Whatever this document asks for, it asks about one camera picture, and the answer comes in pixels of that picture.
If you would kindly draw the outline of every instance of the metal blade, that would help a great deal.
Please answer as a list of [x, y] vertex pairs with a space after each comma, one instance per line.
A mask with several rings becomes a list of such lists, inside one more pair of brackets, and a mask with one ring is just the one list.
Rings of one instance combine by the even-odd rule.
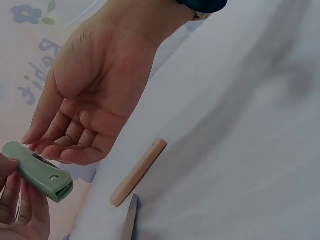
[[138, 196], [133, 194], [129, 211], [125, 219], [121, 240], [132, 240], [138, 207]]

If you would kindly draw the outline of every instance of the green plastic object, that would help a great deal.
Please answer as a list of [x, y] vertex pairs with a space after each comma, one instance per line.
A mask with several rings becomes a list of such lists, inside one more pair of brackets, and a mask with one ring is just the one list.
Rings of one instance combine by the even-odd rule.
[[18, 160], [19, 175], [56, 203], [65, 199], [74, 189], [70, 173], [59, 169], [16, 141], [4, 145], [2, 154], [7, 158]]

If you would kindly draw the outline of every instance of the wooden stick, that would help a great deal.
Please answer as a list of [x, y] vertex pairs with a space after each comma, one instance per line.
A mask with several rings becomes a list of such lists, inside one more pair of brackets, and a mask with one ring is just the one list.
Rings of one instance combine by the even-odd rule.
[[167, 142], [162, 138], [156, 138], [153, 141], [142, 158], [112, 193], [110, 203], [113, 206], [118, 207], [123, 203], [166, 146]]

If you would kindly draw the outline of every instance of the wrist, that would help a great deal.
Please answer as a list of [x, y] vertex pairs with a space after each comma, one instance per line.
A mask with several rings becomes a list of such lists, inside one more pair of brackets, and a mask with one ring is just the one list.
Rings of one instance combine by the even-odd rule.
[[176, 0], [109, 0], [100, 14], [157, 46], [196, 16]]

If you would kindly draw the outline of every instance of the hand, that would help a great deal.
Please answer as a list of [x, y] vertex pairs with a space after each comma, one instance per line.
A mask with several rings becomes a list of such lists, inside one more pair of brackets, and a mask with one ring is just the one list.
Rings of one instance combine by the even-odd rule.
[[194, 16], [175, 0], [109, 0], [61, 50], [23, 143], [65, 163], [104, 159], [141, 98], [159, 45]]
[[[15, 172], [18, 161], [0, 153], [0, 239], [47, 240], [50, 234], [50, 216], [47, 198], [21, 180]], [[15, 222], [21, 189], [21, 208]]]

